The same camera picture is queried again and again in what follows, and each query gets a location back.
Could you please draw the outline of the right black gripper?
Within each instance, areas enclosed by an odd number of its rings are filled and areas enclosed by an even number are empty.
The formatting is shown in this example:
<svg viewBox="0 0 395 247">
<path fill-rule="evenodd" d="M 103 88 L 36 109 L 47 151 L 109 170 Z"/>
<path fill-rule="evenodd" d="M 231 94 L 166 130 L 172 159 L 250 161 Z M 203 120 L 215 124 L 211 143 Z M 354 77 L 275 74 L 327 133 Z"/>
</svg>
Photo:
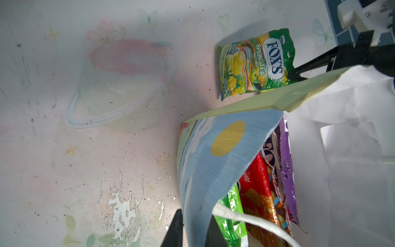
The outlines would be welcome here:
<svg viewBox="0 0 395 247">
<path fill-rule="evenodd" d="M 337 46 L 317 58 L 294 68 L 288 79 L 294 82 L 306 80 L 301 74 L 310 70 L 326 67 L 326 72 L 356 65 L 372 65 L 379 72 L 395 76 L 395 45 L 371 46 L 373 32 L 363 32 L 355 44 Z"/>
</svg>

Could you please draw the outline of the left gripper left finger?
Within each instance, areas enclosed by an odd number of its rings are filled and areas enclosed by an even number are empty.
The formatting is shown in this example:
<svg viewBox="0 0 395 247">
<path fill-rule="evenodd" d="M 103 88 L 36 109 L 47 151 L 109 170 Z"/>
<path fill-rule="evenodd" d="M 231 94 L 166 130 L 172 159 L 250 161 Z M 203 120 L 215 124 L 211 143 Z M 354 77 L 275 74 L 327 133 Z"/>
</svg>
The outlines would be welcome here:
<svg viewBox="0 0 395 247">
<path fill-rule="evenodd" d="M 181 209 L 178 209 L 174 214 L 174 217 L 163 239 L 161 247 L 182 247 L 183 227 L 183 213 Z"/>
</svg>

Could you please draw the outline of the green Fox's spring tea packet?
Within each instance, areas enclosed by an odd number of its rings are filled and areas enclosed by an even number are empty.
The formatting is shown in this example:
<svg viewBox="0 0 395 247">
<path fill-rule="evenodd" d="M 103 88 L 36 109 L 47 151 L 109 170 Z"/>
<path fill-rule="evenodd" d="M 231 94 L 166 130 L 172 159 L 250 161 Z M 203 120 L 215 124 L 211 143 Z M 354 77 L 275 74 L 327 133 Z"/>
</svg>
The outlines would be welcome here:
<svg viewBox="0 0 395 247">
<path fill-rule="evenodd" d="M 217 47 L 221 100 L 229 96 L 265 92 L 294 81 L 295 47 L 289 29 Z"/>
</svg>

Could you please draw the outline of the floral paper gift bag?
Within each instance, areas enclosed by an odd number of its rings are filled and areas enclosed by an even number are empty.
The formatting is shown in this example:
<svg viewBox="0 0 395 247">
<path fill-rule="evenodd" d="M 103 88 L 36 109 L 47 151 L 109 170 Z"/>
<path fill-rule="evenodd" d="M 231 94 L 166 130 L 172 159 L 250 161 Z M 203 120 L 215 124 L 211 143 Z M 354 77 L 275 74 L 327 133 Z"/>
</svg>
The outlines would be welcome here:
<svg viewBox="0 0 395 247">
<path fill-rule="evenodd" d="M 313 247 L 395 244 L 395 86 L 373 66 L 318 75 L 185 121 L 177 155 L 187 241 L 287 120 L 298 219 Z"/>
</svg>

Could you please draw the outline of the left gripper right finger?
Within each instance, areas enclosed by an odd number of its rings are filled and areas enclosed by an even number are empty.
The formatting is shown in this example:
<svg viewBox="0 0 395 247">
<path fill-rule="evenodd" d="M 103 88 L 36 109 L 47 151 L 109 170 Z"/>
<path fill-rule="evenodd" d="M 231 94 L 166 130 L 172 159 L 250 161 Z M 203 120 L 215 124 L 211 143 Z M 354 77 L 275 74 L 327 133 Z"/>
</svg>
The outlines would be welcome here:
<svg viewBox="0 0 395 247">
<path fill-rule="evenodd" d="M 214 216 L 210 220 L 205 247 L 228 247 Z"/>
</svg>

